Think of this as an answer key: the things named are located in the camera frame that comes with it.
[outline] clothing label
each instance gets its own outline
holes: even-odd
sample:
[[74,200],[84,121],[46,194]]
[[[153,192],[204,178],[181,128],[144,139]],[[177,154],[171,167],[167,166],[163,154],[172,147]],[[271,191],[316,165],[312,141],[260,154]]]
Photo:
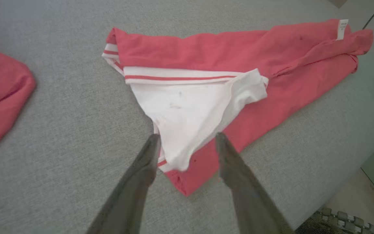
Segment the clothing label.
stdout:
[[348,23],[349,23],[348,19],[340,19],[339,27],[337,29],[337,40],[343,40],[344,31],[346,30],[346,26]]

